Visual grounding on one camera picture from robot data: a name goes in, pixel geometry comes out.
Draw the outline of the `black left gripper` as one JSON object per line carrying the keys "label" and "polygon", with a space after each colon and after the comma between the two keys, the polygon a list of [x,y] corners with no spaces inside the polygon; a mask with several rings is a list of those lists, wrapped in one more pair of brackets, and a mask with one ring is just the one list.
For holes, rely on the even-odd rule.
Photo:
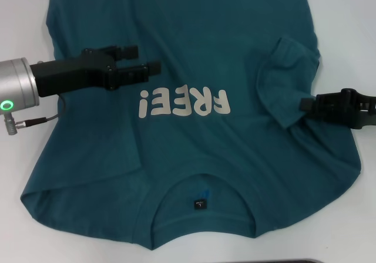
{"label": "black left gripper", "polygon": [[139,57],[138,46],[110,46],[102,49],[85,49],[74,58],[53,60],[31,65],[40,97],[48,97],[88,87],[106,87],[116,90],[121,86],[149,81],[159,75],[159,61],[116,68],[115,61]]}

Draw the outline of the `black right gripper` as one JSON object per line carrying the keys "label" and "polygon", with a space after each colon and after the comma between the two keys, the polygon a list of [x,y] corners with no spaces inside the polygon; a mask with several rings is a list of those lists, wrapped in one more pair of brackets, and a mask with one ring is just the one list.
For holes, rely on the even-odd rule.
{"label": "black right gripper", "polygon": [[354,89],[301,99],[299,109],[309,119],[340,124],[351,129],[375,126],[375,97],[362,95]]}

